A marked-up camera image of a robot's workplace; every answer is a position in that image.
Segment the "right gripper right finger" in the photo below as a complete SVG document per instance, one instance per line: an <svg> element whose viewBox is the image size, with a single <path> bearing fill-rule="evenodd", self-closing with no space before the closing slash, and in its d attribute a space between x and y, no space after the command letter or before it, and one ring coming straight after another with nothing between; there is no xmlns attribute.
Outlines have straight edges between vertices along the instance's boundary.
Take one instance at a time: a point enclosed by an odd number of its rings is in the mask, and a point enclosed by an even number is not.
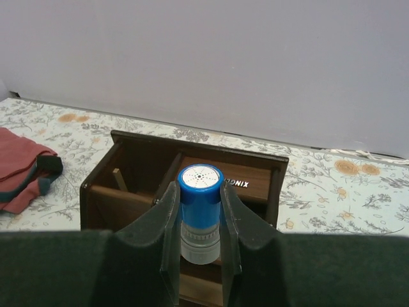
<svg viewBox="0 0 409 307"><path fill-rule="evenodd" d="M281 233L220 188L224 306L407 306L408 239Z"/></svg>

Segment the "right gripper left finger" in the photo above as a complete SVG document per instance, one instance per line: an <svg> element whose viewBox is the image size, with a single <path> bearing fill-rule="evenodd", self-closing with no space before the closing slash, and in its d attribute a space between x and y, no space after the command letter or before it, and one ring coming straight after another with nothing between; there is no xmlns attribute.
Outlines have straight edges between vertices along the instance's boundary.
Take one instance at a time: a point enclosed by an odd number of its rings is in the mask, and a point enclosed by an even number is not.
<svg viewBox="0 0 409 307"><path fill-rule="evenodd" d="M4 232L2 306L176 306L180 187L118 232Z"/></svg>

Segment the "brown wooden desk organizer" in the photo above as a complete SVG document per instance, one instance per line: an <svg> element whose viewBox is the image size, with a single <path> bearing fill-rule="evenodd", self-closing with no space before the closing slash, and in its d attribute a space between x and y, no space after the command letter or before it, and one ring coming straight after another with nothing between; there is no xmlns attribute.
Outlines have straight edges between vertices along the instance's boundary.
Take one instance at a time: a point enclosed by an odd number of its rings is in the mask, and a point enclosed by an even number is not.
<svg viewBox="0 0 409 307"><path fill-rule="evenodd" d="M121 230L154 207L178 172L195 163L219 168L243 203L277 226L287 157L116 130L111 136L114 145L80 188L81 230ZM162 259L163 244L151 245L130 262L141 277L141 286L133 283L134 290L160 283L164 290L164 281L151 278L159 277L156 260ZM180 306L222 306L221 260L199 266L182 259L179 263Z"/></svg>

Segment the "blue grey stamp cylinder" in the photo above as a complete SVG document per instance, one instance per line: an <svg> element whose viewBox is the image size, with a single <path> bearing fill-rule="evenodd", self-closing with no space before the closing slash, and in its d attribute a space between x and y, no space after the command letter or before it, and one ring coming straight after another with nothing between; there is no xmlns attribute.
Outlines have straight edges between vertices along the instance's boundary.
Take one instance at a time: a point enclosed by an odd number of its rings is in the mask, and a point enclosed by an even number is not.
<svg viewBox="0 0 409 307"><path fill-rule="evenodd" d="M181 255L196 265L220 256L220 187L224 175L215 166L193 164L178 174L181 207Z"/></svg>

